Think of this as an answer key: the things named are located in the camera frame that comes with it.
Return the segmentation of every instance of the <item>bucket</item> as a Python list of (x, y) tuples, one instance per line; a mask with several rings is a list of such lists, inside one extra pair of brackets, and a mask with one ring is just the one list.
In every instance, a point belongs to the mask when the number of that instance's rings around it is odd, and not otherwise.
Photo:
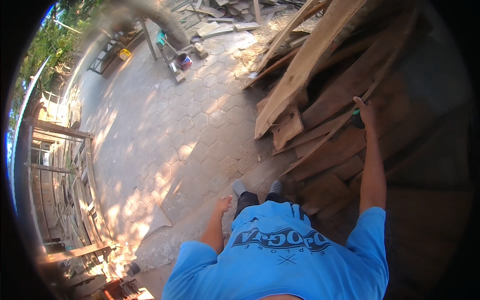
[(122, 49), (119, 52), (119, 56), (122, 60), (126, 60), (130, 55), (132, 54), (127, 49)]
[(177, 64), (182, 70), (188, 70), (192, 65), (192, 60), (185, 53), (180, 54), (177, 57)]
[(140, 267), (137, 263), (129, 263), (123, 266), (123, 270), (127, 272), (127, 275), (133, 277), (135, 274), (140, 272)]

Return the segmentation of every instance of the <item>tree trunk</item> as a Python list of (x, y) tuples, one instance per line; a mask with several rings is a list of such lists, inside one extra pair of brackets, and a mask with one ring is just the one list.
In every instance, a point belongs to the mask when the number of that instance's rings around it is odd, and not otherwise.
[(124, 0), (124, 3), (135, 10), (141, 16), (145, 16), (155, 22), (168, 36), (168, 42), (176, 49), (190, 44), (187, 33), (180, 21), (167, 7), (164, 0)]

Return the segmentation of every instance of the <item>blue t-shirt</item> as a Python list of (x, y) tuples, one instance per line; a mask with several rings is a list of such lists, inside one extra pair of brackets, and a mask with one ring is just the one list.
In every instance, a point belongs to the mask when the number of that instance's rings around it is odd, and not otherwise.
[(343, 247), (315, 231), (298, 204), (249, 206), (220, 255), (205, 243), (182, 244), (162, 299), (381, 299), (388, 283), (384, 224), (383, 209), (366, 210)]

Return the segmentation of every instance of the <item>pile of wood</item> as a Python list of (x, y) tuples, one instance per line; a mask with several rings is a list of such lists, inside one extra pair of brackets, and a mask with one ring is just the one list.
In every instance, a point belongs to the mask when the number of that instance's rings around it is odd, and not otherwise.
[[(293, 29), (325, 7), (301, 47), (270, 61)], [(274, 154), (295, 149), (299, 159), (284, 175), (308, 179), (299, 201), (307, 214), (328, 218), (360, 192), (366, 141), (365, 131), (350, 122), (353, 96), (378, 111), (384, 159), (434, 123), (435, 114), (410, 102), (405, 79), (392, 70), (421, 32), (418, 15), (413, 1), (309, 0), (265, 53), (258, 66), (263, 72), (248, 86), (266, 79), (276, 85), (257, 104), (255, 139), (270, 131)], [(272, 80), (285, 66), (283, 76)]]
[(301, 7), (304, 0), (195, 0), (193, 5), (186, 5), (178, 11), (196, 11), (214, 18), (222, 18), (225, 15), (236, 17), (238, 20), (247, 22), (253, 19), (261, 25), (261, 16), (266, 15), (270, 20), (275, 12), (286, 9), (290, 3), (291, 8)]

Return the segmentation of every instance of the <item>green foliage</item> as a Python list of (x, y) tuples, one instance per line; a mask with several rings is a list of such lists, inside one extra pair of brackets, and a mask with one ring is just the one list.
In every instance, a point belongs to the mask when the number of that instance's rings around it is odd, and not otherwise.
[(28, 48), (20, 67), (20, 74), (15, 83), (9, 119), (10, 141), (26, 89), (31, 82), (30, 76), (34, 76), (43, 62), (50, 56), (40, 78), (42, 89), (49, 90), (50, 82), (55, 73), (55, 66), (69, 59), (69, 52), (80, 51), (81, 36), (64, 26), (54, 23), (51, 19), (62, 22), (80, 32), (87, 33), (91, 28), (93, 20), (100, 14), (103, 7), (102, 3), (105, 1), (59, 0), (42, 20), (41, 26)]

